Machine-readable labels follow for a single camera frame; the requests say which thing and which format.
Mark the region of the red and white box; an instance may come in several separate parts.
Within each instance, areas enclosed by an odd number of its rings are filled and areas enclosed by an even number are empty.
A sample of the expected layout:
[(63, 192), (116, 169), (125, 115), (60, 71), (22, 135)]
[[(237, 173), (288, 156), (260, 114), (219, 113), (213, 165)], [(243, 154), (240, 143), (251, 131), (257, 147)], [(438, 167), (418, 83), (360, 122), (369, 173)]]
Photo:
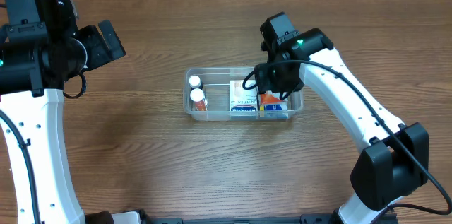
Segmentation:
[(287, 99), (280, 99), (282, 95), (280, 93), (273, 93), (272, 91), (266, 91), (259, 95), (259, 105), (276, 105), (283, 102), (287, 102)]

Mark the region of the blue VapoDrops box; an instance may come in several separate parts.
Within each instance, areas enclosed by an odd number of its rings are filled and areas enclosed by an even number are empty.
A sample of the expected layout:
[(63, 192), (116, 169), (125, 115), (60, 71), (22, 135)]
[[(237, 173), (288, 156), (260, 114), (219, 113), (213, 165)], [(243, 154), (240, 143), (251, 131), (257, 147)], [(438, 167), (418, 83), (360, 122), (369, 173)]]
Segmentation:
[(288, 119), (288, 109), (285, 102), (261, 105), (259, 116), (262, 119)]

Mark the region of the white Hansaplast box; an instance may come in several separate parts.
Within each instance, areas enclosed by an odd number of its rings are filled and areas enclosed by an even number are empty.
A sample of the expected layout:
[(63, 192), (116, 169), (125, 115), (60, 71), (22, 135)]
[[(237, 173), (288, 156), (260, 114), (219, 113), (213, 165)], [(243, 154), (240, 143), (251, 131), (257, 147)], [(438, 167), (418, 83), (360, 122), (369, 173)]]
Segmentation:
[(230, 111), (255, 112), (258, 109), (257, 89), (246, 90), (243, 80), (230, 81)]

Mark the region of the black bottle white cap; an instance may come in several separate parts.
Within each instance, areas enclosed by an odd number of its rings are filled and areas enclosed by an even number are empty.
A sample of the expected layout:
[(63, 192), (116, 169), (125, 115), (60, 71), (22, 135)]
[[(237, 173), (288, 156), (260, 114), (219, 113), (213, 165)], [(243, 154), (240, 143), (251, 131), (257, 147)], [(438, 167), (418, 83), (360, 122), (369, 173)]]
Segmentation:
[(197, 75), (192, 75), (189, 77), (189, 85), (192, 90), (194, 89), (203, 89), (203, 81)]

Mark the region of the orange bottle white cap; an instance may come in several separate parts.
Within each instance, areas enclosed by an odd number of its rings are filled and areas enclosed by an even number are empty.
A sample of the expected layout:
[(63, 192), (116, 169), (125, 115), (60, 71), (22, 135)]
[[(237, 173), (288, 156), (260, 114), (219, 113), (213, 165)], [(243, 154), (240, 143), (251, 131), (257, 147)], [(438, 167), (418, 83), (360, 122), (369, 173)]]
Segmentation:
[(195, 108), (200, 112), (207, 111), (206, 97), (203, 90), (195, 88), (190, 92), (190, 99)]

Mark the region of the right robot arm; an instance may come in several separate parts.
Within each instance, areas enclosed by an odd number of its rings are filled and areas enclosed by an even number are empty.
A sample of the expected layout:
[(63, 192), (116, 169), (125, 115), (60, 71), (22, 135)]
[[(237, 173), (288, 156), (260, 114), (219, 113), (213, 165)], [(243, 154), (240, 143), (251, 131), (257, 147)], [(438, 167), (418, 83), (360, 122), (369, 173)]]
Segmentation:
[(350, 175), (354, 194), (336, 212), (339, 223), (372, 223), (391, 204), (427, 182), (429, 135), (391, 114), (352, 75), (318, 28), (296, 30), (283, 12), (260, 27), (265, 64), (255, 67), (258, 91), (280, 99), (309, 86), (351, 135), (359, 157)]

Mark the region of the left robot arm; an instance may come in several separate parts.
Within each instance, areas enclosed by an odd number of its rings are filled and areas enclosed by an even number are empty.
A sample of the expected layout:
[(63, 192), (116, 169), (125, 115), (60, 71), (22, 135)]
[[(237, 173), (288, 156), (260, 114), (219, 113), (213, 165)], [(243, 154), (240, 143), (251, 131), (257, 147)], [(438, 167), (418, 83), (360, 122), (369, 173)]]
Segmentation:
[(73, 188), (63, 132), (65, 83), (123, 57), (108, 20), (78, 28), (71, 0), (5, 0), (1, 129), (19, 223), (112, 223), (86, 214)]

